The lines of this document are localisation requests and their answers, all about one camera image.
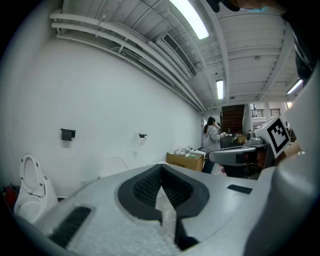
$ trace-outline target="gray plastic panel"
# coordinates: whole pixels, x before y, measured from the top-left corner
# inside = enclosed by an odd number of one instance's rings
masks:
[[[237,211],[235,211],[220,228],[216,229],[214,233],[211,233],[210,237],[197,246],[183,252],[181,255],[243,255],[248,236],[264,210],[274,170],[275,168],[265,169],[257,180],[251,194],[246,195],[247,199],[242,201],[242,204],[238,207]],[[203,218],[202,224],[199,223],[204,232],[205,229],[210,229],[207,221],[208,218]]]
[[[197,217],[185,218],[183,226],[188,236],[204,241],[220,229],[248,199],[249,195],[228,189],[238,185],[253,189],[256,180],[199,173],[194,170],[168,164],[179,172],[202,182],[209,189],[209,201]]]
[[[237,155],[243,155],[245,153],[251,153],[256,151],[252,146],[236,146],[209,153],[209,159],[211,162],[228,166],[242,166],[243,163],[237,163]]]
[[[78,255],[177,255],[180,250],[166,237],[159,221],[131,216],[118,201],[124,181],[151,168],[145,166],[101,178],[66,198],[35,223],[46,236],[78,206],[92,211],[67,246]]]

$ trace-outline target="fluorescent light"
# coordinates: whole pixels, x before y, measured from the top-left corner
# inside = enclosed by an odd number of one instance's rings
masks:
[[[218,90],[218,99],[222,100],[224,98],[224,81],[223,80],[216,81],[216,89]]]
[[[286,94],[292,94],[303,82],[303,80],[299,79]]]
[[[201,40],[207,38],[209,33],[196,10],[188,0],[169,0],[189,22],[197,37]]]

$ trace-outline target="black grille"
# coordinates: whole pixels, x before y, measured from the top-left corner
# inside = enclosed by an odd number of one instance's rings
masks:
[[[187,201],[193,194],[193,187],[169,171],[162,170],[162,187],[174,208]]]
[[[91,209],[87,207],[80,206],[75,208],[53,231],[49,238],[61,247],[66,248],[90,212]]]
[[[161,169],[150,173],[133,186],[133,194],[144,204],[155,207],[157,194],[161,187]]]
[[[166,34],[163,37],[163,40],[175,51],[175,53],[180,57],[182,62],[188,68],[190,73],[195,77],[197,72],[196,72],[194,66],[192,65],[192,63],[190,62],[190,60],[188,59],[188,57],[186,56],[186,54],[181,50],[179,45],[177,45],[177,43],[168,34]]]

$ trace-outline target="black slot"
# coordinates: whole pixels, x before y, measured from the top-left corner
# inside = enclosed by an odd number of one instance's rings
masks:
[[[234,191],[241,192],[241,193],[245,193],[245,194],[248,194],[248,195],[252,191],[252,188],[245,187],[245,186],[233,185],[233,184],[228,186],[227,189],[234,190]]]
[[[90,212],[91,209],[87,207],[79,206],[75,208],[53,231],[49,239],[61,247],[66,248]]]

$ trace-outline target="cardboard box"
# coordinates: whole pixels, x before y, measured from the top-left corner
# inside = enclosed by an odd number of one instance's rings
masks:
[[[204,166],[205,156],[203,154],[192,153],[197,156],[195,158],[181,156],[177,154],[166,154],[166,162],[171,165],[180,166],[194,171],[202,172]]]
[[[245,144],[245,142],[246,142],[246,136],[238,137],[237,140],[236,140],[236,142],[237,142],[238,144]]]

